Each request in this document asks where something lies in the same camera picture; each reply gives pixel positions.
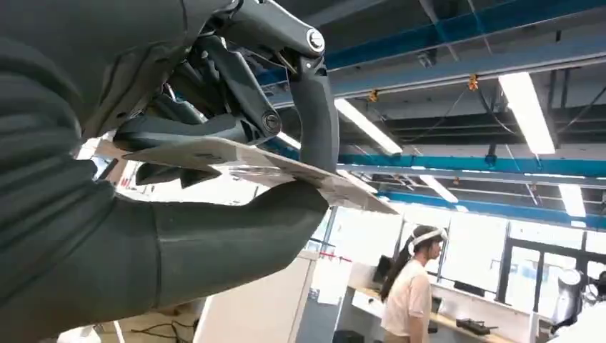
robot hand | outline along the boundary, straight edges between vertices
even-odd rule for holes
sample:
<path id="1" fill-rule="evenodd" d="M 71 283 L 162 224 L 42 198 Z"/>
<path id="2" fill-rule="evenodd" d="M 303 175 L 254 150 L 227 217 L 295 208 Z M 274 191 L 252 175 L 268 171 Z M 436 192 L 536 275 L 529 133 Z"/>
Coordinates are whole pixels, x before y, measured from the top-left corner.
<path id="1" fill-rule="evenodd" d="M 83 139 L 119 126 L 126 138 L 118 141 L 131 149 L 163 144 L 145 134 L 157 126 L 130 124 L 153 121 L 152 112 L 173 128 L 160 132 L 173 134 L 168 141 L 183 135 L 183 125 L 192 135 L 247 142 L 276 134 L 263 126 L 274 110 L 217 35 L 287 65 L 302 160 L 334 170 L 338 121 L 324 44 L 272 1 L 0 4 L 0 332 L 7 342 L 35 342 L 263 277 L 287 266 L 317 228 L 328 204 L 304 182 L 243 207 L 155 204 L 118 197 L 110 184 L 91 180 L 92 162 L 73 159 Z M 232 125 L 199 123 L 172 88 Z M 210 96 L 196 96 L 203 91 Z"/>

fluorescent ceiling light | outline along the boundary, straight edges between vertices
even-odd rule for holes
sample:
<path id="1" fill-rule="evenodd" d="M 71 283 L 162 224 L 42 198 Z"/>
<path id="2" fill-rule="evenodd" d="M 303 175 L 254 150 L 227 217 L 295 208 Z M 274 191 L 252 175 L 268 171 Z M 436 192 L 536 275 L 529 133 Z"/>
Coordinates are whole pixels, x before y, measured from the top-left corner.
<path id="1" fill-rule="evenodd" d="M 402 148 L 376 127 L 345 99 L 334 100 L 334 106 L 390 154 L 401 154 Z"/>
<path id="2" fill-rule="evenodd" d="M 461 172 L 476 173 L 476 174 L 490 174 L 491 173 L 491 171 L 487 171 L 487 170 L 467 170 L 467 169 L 463 169 Z"/>
<path id="3" fill-rule="evenodd" d="M 453 193 L 450 193 L 450 191 L 446 189 L 446 187 L 442 186 L 442 184 L 440 184 L 436 179 L 434 179 L 434 177 L 430 175 L 421 175 L 420 178 L 425 184 L 427 184 L 427 186 L 435 190 L 446 201 L 452 203 L 459 202 L 459 199 L 457 199 L 457 197 L 455 197 Z"/>
<path id="4" fill-rule="evenodd" d="M 533 174 L 533 173 L 524 173 L 527 177 L 568 177 L 571 179 L 584 179 L 580 175 L 561 175 L 561 174 Z"/>
<path id="5" fill-rule="evenodd" d="M 499 83 L 530 151 L 535 154 L 554 154 L 553 140 L 530 75 L 527 72 L 502 75 L 499 76 Z"/>
<path id="6" fill-rule="evenodd" d="M 585 204 L 583 203 L 583 195 L 581 187 L 577 184 L 560 184 L 560 193 L 566 212 L 571 217 L 585 217 Z"/>
<path id="7" fill-rule="evenodd" d="M 292 138 L 291 136 L 285 134 L 284 132 L 280 132 L 277 135 L 278 138 L 280 138 L 282 141 L 284 141 L 286 144 L 292 146 L 293 148 L 300 150 L 301 149 L 301 143 L 299 143 L 296 139 Z"/>
<path id="8" fill-rule="evenodd" d="M 373 193 L 373 194 L 379 192 L 374 187 L 368 185 L 366 182 L 364 182 L 361 179 L 359 179 L 359 178 L 351 175 L 350 173 L 348 173 L 345 170 L 337 170 L 337 173 L 338 173 L 338 175 L 341 175 L 345 179 L 350 180 L 351 183 L 355 184 L 356 186 L 358 186 L 359 188 L 365 190 L 366 192 Z"/>
<path id="9" fill-rule="evenodd" d="M 294 147 L 295 149 L 297 149 L 297 150 L 301 149 L 301 143 L 299 143 L 296 139 L 292 138 L 291 136 L 285 134 L 284 132 L 280 132 L 277 135 L 277 137 L 280 138 L 282 141 L 286 142 L 288 145 Z M 337 173 L 339 175 L 341 175 L 342 177 L 344 177 L 345 179 L 350 180 L 351 183 L 353 183 L 354 185 L 358 186 L 359 188 L 365 190 L 366 192 L 373 193 L 373 194 L 379 192 L 374 187 L 368 185 L 366 182 L 351 175 L 349 172 L 347 172 L 345 170 L 337 170 Z"/>
<path id="10" fill-rule="evenodd" d="M 582 227 L 582 228 L 587 227 L 586 223 L 581 222 L 580 220 L 573 220 L 570 222 L 570 225 L 572 225 L 572 227 Z"/>

ceiling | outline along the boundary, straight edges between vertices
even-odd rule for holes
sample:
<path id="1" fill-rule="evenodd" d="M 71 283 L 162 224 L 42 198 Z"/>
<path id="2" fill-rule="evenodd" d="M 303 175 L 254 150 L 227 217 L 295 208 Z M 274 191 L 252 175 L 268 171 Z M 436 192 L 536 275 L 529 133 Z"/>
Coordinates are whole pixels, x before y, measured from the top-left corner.
<path id="1" fill-rule="evenodd" d="M 470 211 L 569 226 L 571 218 L 565 213 L 558 179 L 553 178 L 551 184 L 537 183 L 529 175 L 573 175 L 584 177 L 578 183 L 587 225 L 606 229 L 602 217 L 606 182 L 596 179 L 606 177 L 606 96 L 597 97 L 606 89 L 606 66 L 601 60 L 606 56 L 606 39 L 600 37 L 606 31 L 603 1 L 278 2 L 324 34 L 335 95 L 349 98 L 402 146 L 401 156 L 387 156 L 353 123 L 343 118 L 340 122 L 339 161 L 367 166 L 352 173 L 379 194 L 395 201 L 453 208 L 411 174 L 411 166 L 425 166 L 443 171 L 446 176 L 436 179 Z M 427 8 L 435 13 L 435 24 Z M 594 44 L 583 45 L 584 39 L 593 39 Z M 573 44 L 581 49 L 573 49 Z M 538 56 L 553 62 L 539 68 L 537 62 L 530 62 Z M 279 81 L 284 72 L 254 63 L 253 56 L 247 58 L 269 100 L 279 104 L 283 131 L 300 138 L 297 111 L 287 101 L 287 86 Z M 420 86 L 425 79 L 447 79 L 453 70 L 460 69 L 468 77 L 467 70 L 474 66 L 484 70 L 484 66 L 505 65 L 507 70 L 531 71 L 552 137 L 557 140 L 556 154 L 535 156 L 530 152 L 493 76 L 482 78 L 484 74 L 478 73 L 477 91 L 469 90 L 464 77 Z M 495 73 L 499 70 L 505 68 L 495 67 Z M 406 77 L 414 82 L 403 86 L 401 80 Z M 377 90 L 378 100 L 369 99 L 369 89 Z M 491 146 L 494 151 L 489 154 Z M 279 141 L 270 142 L 267 148 L 297 157 L 295 150 Z M 382 166 L 401 169 L 391 174 L 373 172 Z M 466 178 L 460 174 L 463 169 L 514 174 L 517 181 Z"/>

circular joint cap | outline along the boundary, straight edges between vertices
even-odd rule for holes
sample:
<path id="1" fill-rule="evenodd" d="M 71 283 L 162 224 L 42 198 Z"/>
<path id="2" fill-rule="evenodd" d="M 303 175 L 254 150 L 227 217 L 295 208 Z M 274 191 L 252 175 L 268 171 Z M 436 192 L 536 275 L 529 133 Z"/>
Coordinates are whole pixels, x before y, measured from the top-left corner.
<path id="1" fill-rule="evenodd" d="M 307 43 L 315 52 L 323 52 L 326 45 L 324 42 L 324 37 L 320 31 L 316 29 L 309 29 L 307 31 Z"/>
<path id="2" fill-rule="evenodd" d="M 282 130 L 282 120 L 274 112 L 269 112 L 263 116 L 263 125 L 270 132 L 280 132 Z"/>

white shirt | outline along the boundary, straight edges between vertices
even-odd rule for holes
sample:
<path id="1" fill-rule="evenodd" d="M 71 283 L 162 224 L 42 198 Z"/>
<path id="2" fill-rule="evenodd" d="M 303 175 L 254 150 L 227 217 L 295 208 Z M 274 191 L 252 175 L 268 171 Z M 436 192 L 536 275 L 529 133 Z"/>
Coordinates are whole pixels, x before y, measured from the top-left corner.
<path id="1" fill-rule="evenodd" d="M 429 341 L 427 328 L 432 309 L 432 290 L 423 265 L 411 259 L 399 273 L 392 286 L 381 326 L 396 336 L 410 336 L 410 317 L 423 320 L 423 342 Z"/>

